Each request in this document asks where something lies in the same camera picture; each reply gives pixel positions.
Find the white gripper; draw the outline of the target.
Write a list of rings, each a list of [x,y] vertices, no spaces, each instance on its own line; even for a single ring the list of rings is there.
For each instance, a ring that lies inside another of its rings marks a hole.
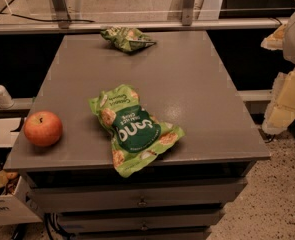
[[[295,64],[295,12],[286,24],[279,26],[264,38],[261,47],[282,50],[286,60]],[[288,74],[280,72],[274,80],[272,98],[267,105],[262,130],[277,135],[285,131],[295,120],[295,68]]]

